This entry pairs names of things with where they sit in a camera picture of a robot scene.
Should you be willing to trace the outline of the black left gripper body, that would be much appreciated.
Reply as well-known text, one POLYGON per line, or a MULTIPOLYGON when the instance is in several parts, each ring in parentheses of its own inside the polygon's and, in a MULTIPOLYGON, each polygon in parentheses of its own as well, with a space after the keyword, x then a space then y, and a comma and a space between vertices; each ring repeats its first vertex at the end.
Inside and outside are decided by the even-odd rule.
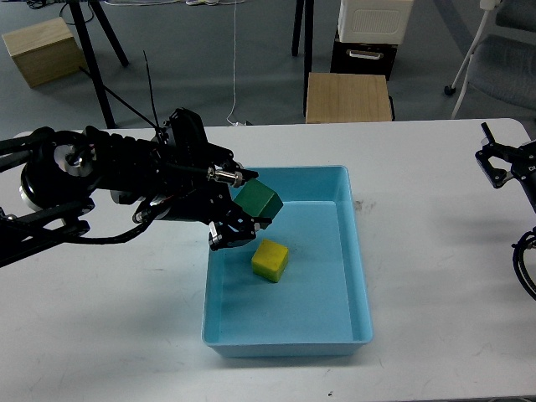
POLYGON ((233 208, 234 154, 204 137, 135 142, 135 184, 142 199, 133 221, 220 221, 233 208))

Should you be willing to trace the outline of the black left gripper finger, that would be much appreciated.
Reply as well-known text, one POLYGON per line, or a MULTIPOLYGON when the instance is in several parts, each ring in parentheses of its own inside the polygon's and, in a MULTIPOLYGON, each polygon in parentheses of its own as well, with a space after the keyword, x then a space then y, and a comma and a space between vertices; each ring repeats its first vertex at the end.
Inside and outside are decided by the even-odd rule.
POLYGON ((246 169, 241 163, 231 160, 227 163, 226 172, 230 173, 227 184, 231 187, 241 187, 251 179, 257 179, 259 177, 257 171, 246 169))
POLYGON ((209 248, 216 251, 246 245, 271 223, 272 218, 251 216, 241 207, 230 209, 209 222, 209 248))

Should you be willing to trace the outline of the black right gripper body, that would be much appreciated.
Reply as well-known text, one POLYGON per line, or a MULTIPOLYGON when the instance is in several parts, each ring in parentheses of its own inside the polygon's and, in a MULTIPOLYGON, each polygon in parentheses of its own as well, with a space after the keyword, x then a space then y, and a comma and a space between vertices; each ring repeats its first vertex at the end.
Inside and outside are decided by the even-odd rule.
POLYGON ((535 209, 535 141, 518 148, 520 156, 512 163, 511 173, 520 182, 528 201, 535 209))

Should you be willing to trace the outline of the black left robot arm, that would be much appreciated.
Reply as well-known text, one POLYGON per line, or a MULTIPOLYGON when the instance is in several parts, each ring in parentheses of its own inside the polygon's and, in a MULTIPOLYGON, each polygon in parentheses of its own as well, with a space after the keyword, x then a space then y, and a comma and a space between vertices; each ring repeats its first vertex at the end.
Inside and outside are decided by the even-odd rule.
POLYGON ((277 194, 233 153, 208 141, 200 116, 179 108, 164 122, 152 120, 152 140, 41 127, 3 141, 1 169, 21 168, 24 216, 1 216, 1 263, 61 245, 92 244, 84 216, 97 189, 117 204, 135 204, 134 227, 103 237, 103 245, 125 243, 156 220, 200 222, 209 227, 212 250, 251 242, 281 209, 277 194))

